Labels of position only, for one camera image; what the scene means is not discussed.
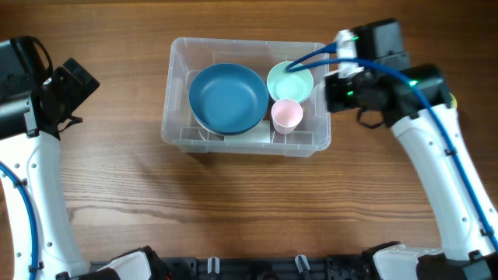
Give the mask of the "mint green small bowl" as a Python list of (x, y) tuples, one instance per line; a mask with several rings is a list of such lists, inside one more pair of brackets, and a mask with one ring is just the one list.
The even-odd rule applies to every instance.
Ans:
[(308, 69), (298, 72), (287, 72), (290, 61), (274, 66), (267, 76), (267, 88), (274, 101), (291, 99), (303, 103), (314, 88), (314, 77)]

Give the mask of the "yellow cup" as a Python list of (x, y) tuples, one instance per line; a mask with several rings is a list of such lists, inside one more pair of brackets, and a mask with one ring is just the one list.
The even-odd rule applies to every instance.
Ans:
[(450, 94), (450, 96), (451, 96), (451, 107), (454, 109), (457, 109), (458, 102), (457, 102), (456, 98), (454, 97), (454, 95), (452, 93)]

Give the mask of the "pink cup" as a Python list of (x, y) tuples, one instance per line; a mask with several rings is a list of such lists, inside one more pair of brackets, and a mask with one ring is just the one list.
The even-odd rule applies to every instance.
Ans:
[(271, 117), (275, 131), (288, 135), (303, 120), (303, 108), (292, 99), (278, 100), (272, 106)]

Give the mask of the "dark blue bowl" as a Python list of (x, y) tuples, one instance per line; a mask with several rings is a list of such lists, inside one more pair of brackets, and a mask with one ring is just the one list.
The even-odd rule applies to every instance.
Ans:
[(211, 65), (200, 71), (188, 91), (193, 115), (220, 122), (237, 115), (265, 117), (269, 93), (261, 76), (238, 64)]
[(255, 128), (265, 118), (254, 117), (249, 115), (237, 115), (235, 118), (223, 117), (220, 122), (209, 121), (207, 118), (194, 115), (195, 120), (201, 127), (216, 135), (231, 136), (240, 135)]

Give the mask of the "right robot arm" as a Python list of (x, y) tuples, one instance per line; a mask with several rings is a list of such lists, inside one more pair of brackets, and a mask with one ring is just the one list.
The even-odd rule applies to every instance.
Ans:
[(437, 249), (386, 243), (366, 252), (375, 279), (495, 279), (497, 211), (461, 136), (458, 112), (436, 65), (414, 66), (396, 19), (342, 30), (325, 78), (332, 113), (381, 114), (408, 154), (437, 221)]

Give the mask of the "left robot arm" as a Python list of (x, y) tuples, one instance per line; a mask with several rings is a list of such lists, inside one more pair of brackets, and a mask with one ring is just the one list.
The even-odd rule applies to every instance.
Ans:
[(55, 68), (31, 36), (1, 43), (1, 184), (16, 279), (172, 279), (151, 247), (90, 271), (75, 241), (61, 186), (60, 124), (99, 87), (75, 59)]

